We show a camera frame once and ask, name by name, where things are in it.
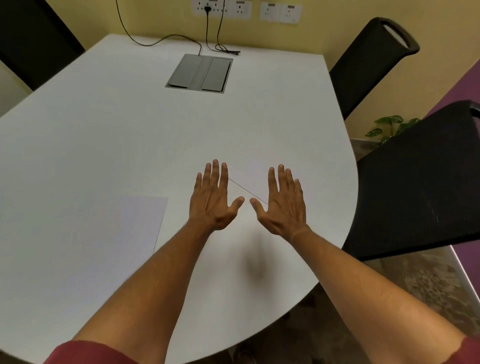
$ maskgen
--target white table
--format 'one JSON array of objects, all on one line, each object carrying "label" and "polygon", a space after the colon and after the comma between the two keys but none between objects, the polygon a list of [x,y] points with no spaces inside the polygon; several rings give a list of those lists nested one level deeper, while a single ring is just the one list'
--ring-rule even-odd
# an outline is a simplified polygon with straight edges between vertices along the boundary
[{"label": "white table", "polygon": [[[213,158],[226,161],[232,180],[257,196],[265,194],[269,166],[291,168],[303,185],[308,223],[341,247],[356,207],[357,170],[323,56],[232,48],[241,54],[225,93],[195,92],[165,84],[198,45],[166,40],[143,48],[109,35],[1,118],[0,264],[15,256],[22,274],[33,277],[32,259],[22,256],[31,244],[49,248],[49,240],[35,241],[34,233],[32,240],[12,243],[34,228],[9,225],[12,204],[65,204],[73,194],[92,192],[167,197],[158,249],[186,221],[196,172]],[[203,54],[218,56],[205,48]],[[246,190],[229,184],[229,200],[243,195],[246,203],[198,260],[168,364],[244,340],[317,283],[293,248],[256,221]],[[0,279],[13,279],[12,273],[2,271]],[[25,294],[32,306],[55,312],[55,302]],[[41,362],[93,313],[71,312],[74,319],[62,322],[61,333],[48,333],[47,317],[24,322],[21,310],[7,312],[0,303],[0,323],[6,316],[18,322],[0,325],[0,348]]]}]

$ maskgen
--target office chair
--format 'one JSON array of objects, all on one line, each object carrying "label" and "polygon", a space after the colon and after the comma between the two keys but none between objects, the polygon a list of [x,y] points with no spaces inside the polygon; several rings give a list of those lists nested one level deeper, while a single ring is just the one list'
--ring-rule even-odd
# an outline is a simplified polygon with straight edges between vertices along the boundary
[{"label": "office chair", "polygon": [[0,60],[36,90],[85,49],[45,0],[3,0]]},{"label": "office chair", "polygon": [[330,71],[343,118],[402,58],[419,50],[413,37],[393,20],[370,20]]},{"label": "office chair", "polygon": [[358,161],[343,250],[361,260],[480,238],[480,105],[445,106]]}]

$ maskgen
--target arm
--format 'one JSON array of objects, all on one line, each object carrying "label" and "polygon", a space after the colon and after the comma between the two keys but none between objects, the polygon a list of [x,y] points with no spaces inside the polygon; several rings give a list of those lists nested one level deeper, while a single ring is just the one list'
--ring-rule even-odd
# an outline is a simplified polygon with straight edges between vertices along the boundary
[{"label": "arm", "polygon": [[268,212],[258,220],[282,236],[313,270],[373,364],[440,364],[465,335],[422,302],[310,230],[300,182],[290,170],[268,172]]},{"label": "arm", "polygon": [[73,340],[105,344],[139,363],[163,363],[193,267],[215,230],[237,216],[244,198],[227,206],[228,169],[218,161],[197,174],[187,223],[145,262],[84,325]]}]

